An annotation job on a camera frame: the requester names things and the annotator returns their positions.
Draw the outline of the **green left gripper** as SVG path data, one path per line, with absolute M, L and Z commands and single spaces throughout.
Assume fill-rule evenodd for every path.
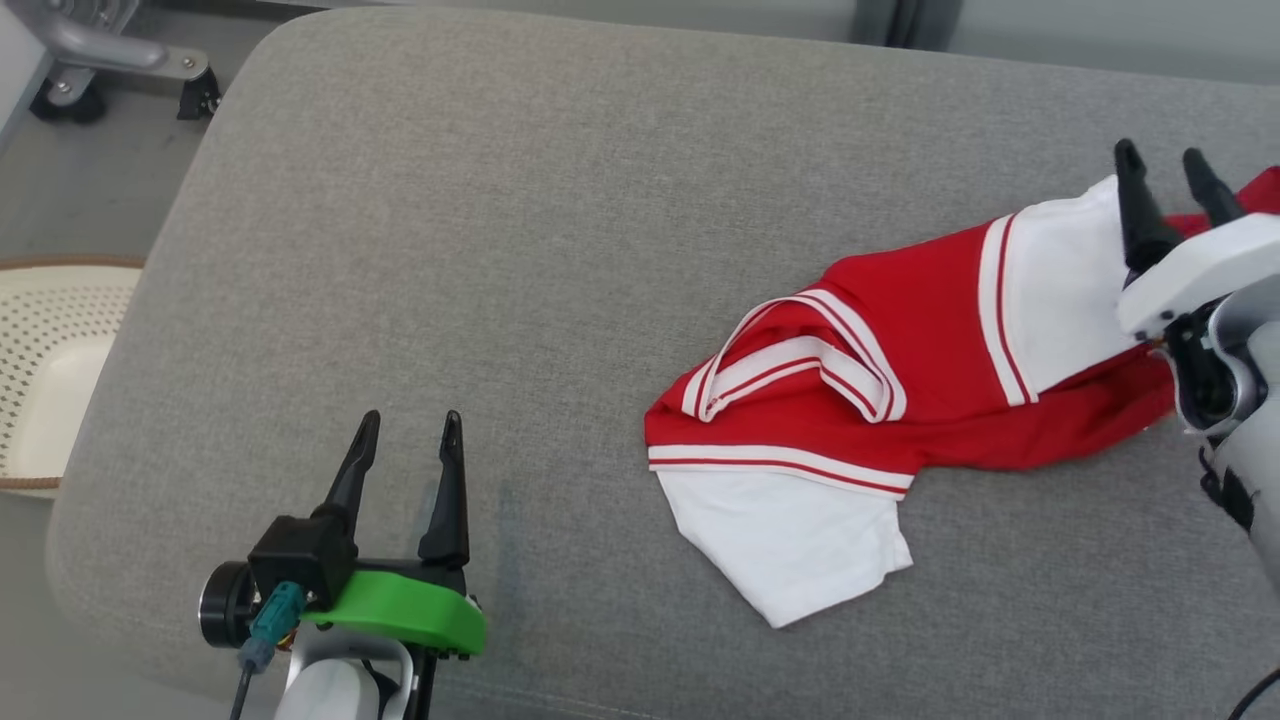
M 378 454 L 380 424 L 378 410 L 364 415 L 317 506 L 317 515 L 337 519 L 343 532 L 356 529 L 365 479 Z M 470 533 L 463 424 L 456 410 L 445 415 L 439 459 L 442 475 L 430 523 L 419 542 L 419 557 L 430 568 L 461 570 L 470 561 Z M 468 594 L 389 570 L 355 571 L 329 610 L 308 609 L 301 619 L 457 656 L 476 657 L 486 648 L 486 619 Z

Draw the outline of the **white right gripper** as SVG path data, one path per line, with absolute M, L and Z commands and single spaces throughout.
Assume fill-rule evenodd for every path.
M 1245 215 L 1202 150 L 1188 149 L 1187 183 L 1212 229 L 1181 242 L 1130 138 L 1115 143 L 1114 168 L 1124 261 L 1138 277 L 1120 293 L 1120 327 L 1162 340 L 1189 430 L 1229 436 L 1277 402 L 1277 350 L 1261 337 L 1277 333 L 1279 219 Z

